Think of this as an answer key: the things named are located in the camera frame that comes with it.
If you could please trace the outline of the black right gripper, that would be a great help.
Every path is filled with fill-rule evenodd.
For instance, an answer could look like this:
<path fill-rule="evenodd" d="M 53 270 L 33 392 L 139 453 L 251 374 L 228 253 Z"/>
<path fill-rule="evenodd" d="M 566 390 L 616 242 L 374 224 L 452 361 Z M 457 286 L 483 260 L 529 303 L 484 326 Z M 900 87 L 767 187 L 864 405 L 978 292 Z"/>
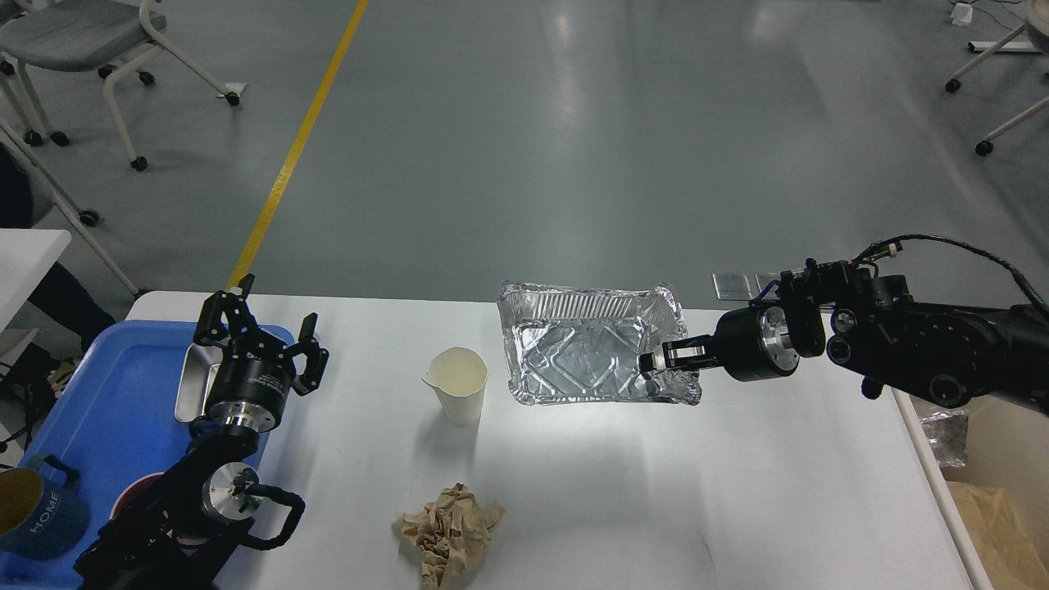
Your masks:
<path fill-rule="evenodd" d="M 639 372 L 698 372 L 715 367 L 715 359 L 735 380 L 752 382 L 791 376 L 801 355 L 791 343 L 782 307 L 749 305 L 723 314 L 713 337 L 664 341 L 645 352 Z"/>

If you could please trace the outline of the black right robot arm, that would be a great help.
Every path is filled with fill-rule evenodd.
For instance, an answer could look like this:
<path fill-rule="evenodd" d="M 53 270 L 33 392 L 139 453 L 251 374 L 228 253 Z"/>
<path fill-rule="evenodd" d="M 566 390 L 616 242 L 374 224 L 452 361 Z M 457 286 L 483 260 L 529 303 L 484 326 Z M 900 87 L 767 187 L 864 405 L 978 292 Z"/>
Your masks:
<path fill-rule="evenodd" d="M 828 357 L 861 374 L 875 400 L 887 387 L 943 408 L 982 396 L 1045 415 L 1048 410 L 1047 302 L 1004 258 L 969 243 L 934 236 L 999 265 L 1026 297 L 1023 305 L 917 302 L 906 277 L 882 274 L 909 233 L 871 243 L 849 259 L 783 271 L 745 307 L 724 313 L 715 332 L 665 341 L 639 357 L 646 377 L 719 367 L 741 382 L 797 372 L 802 358 Z"/>

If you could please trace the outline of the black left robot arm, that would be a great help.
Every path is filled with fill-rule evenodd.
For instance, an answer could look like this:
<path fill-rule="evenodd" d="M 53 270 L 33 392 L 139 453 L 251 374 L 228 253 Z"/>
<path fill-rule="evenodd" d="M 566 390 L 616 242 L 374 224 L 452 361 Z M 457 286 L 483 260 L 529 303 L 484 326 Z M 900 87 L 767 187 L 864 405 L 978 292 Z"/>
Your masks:
<path fill-rule="evenodd" d="M 193 334 L 221 352 L 183 458 L 98 530 L 74 560 L 83 589 L 211 589 L 239 547 L 270 551 L 305 512 L 299 494 L 260 481 L 247 458 L 281 425 L 290 393 L 318 389 L 329 351 L 302 321 L 295 343 L 260 326 L 247 304 L 254 276 L 208 297 Z"/>

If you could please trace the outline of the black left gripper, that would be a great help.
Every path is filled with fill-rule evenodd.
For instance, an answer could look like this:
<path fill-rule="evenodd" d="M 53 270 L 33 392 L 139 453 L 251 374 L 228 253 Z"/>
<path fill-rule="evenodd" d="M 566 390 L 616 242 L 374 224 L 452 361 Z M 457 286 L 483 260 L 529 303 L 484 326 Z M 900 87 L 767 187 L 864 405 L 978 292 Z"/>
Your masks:
<path fill-rule="evenodd" d="M 304 397 L 318 389 L 330 352 L 316 334 L 319 315 L 303 318 L 297 341 L 259 341 L 261 329 L 247 305 L 255 275 L 247 274 L 235 290 L 208 297 L 193 333 L 193 343 L 221 347 L 221 362 L 205 400 L 204 415 L 215 424 L 267 433 L 281 425 L 288 392 Z M 295 374 L 293 358 L 304 357 Z"/>

